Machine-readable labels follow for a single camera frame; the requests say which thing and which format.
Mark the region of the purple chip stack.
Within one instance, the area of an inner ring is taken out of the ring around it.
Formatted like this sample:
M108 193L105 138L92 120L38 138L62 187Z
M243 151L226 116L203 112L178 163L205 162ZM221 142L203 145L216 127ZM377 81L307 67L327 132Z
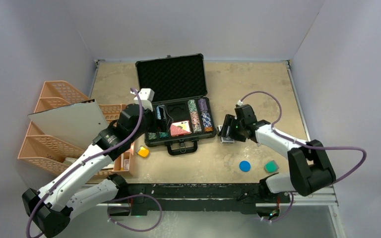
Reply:
M209 113L207 102L204 98L201 98L198 100L198 105L199 105L199 109L200 109L202 114Z

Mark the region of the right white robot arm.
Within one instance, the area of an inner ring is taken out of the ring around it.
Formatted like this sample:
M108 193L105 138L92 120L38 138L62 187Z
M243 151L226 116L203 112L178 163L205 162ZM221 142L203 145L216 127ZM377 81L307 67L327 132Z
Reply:
M336 181L336 174L320 141L291 139L270 122L258 120L250 105L237 106L235 115L225 115L219 136L240 142L249 139L287 159L287 173L275 173L260 180L258 194L263 201L270 202L281 192L308 196Z

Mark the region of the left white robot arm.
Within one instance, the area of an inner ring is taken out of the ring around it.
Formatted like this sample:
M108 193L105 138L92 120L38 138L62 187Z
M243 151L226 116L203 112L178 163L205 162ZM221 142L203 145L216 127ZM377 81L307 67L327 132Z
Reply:
M153 200L159 211L160 202L151 195L131 194L130 184L121 175L109 175L99 184L78 192L99 170L115 161L131 144L146 132L156 132L157 118L151 103L129 104L118 120L100 131L86 151L67 170L39 190L28 189L22 201L29 216L26 236L31 237L30 227L35 224L38 237L53 238L63 231L69 222L105 201L116 203L127 199L145 197Z

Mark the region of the blue playing card deck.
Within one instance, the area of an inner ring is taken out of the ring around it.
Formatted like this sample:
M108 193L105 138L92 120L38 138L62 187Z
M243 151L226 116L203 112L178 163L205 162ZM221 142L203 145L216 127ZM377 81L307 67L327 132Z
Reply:
M218 136L220 138L220 143L224 144L224 143L228 143L228 144L231 144L231 143L235 143L235 140L234 139L231 139L229 137L222 137L220 135L220 131L222 129L222 126L221 125L218 125L217 126L217 130L218 130Z

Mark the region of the red playing card deck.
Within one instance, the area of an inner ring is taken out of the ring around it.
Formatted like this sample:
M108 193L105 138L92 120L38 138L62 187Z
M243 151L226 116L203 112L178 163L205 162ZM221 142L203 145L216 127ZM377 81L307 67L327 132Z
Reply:
M170 125L171 136L181 136L191 134L191 127L188 120L174 122Z

